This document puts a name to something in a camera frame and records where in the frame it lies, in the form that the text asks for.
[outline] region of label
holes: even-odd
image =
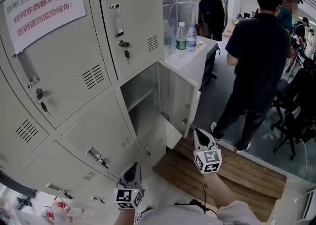
[[[183,50],[183,49],[186,49],[186,47],[187,47],[187,41],[176,40],[176,48],[177,49]]]
[[[193,41],[187,40],[187,46],[188,46],[188,48],[194,48],[197,46],[197,41],[196,40],[193,40]]]

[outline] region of white sleeve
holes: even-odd
[[[234,201],[227,207],[219,208],[217,218],[224,225],[261,225],[245,202]]]

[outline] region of black jacket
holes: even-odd
[[[221,0],[201,0],[199,3],[200,12],[203,14],[205,23],[208,24],[210,35],[217,41],[222,40],[224,31],[225,12]]]

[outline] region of person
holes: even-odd
[[[236,195],[216,173],[203,174],[216,207],[217,218],[205,215],[197,205],[172,205],[150,209],[142,213],[137,225],[261,225],[248,205],[238,201]],[[122,209],[115,225],[134,225],[134,209]]]
[[[292,26],[292,13],[298,9],[297,0],[282,0],[280,13],[277,16],[276,20],[279,22],[289,34],[293,32]]]
[[[301,48],[304,48],[304,39],[305,39],[305,27],[309,27],[309,21],[306,17],[303,17],[302,21],[298,21],[296,23],[295,29],[294,29],[294,34],[297,35],[298,39],[299,39],[299,43]],[[288,63],[285,66],[285,73],[289,74],[289,72],[291,71],[291,68],[293,66],[293,64],[295,63],[295,60],[298,56],[298,49],[295,50],[293,56],[290,58],[290,60],[288,61]]]
[[[313,58],[314,53],[316,52],[316,36],[313,29],[310,29],[310,35],[308,37],[308,43],[305,50],[305,55],[308,58]]]
[[[246,114],[236,153],[249,149],[264,121],[291,49],[289,33],[277,22],[282,0],[257,1],[260,12],[253,19],[239,22],[227,43],[227,63],[238,64],[237,75],[222,116],[210,126],[218,141],[240,115]]]

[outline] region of black pants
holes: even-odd
[[[236,122],[239,116],[246,114],[247,116],[242,131],[242,137],[236,146],[237,150],[245,150],[261,123],[266,118],[268,111],[269,110],[267,110],[267,112],[252,112],[238,108],[238,105],[234,104],[230,98],[212,135],[216,139],[223,138],[224,133],[229,126]]]

